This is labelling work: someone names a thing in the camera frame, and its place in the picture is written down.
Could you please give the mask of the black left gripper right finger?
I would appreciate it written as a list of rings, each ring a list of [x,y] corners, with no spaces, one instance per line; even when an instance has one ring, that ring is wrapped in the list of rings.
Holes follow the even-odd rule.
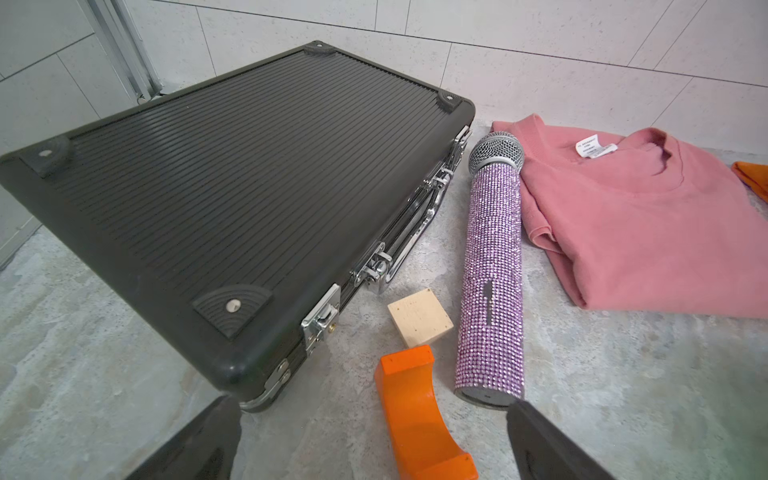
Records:
[[[507,431],[521,479],[615,479],[525,400],[509,406]]]

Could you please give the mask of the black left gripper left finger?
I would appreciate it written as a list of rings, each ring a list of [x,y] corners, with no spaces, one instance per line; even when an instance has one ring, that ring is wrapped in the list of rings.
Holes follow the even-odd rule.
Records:
[[[127,479],[230,479],[242,436],[241,417],[236,399],[218,397]]]

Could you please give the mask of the pink t-shirt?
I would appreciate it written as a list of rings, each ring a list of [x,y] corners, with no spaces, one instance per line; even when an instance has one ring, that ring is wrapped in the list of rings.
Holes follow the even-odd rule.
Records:
[[[587,310],[763,319],[767,221],[716,156],[656,128],[597,134],[530,115],[496,121],[525,160],[522,222],[567,295]]]

